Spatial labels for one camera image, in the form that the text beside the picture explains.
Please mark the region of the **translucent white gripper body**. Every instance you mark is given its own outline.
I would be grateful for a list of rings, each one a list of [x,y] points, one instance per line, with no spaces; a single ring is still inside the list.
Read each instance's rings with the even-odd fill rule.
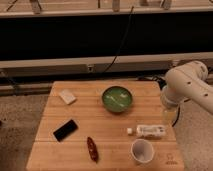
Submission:
[[[177,118],[177,108],[164,108],[163,109],[163,123],[165,125],[171,125],[175,122]]]

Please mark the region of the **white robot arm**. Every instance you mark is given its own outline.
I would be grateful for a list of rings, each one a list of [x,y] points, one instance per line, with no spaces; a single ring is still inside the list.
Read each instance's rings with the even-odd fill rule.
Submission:
[[[165,74],[166,85],[160,95],[165,125],[174,123],[184,98],[194,101],[213,115],[213,86],[205,82],[207,77],[208,68],[200,61],[191,61],[174,67]]]

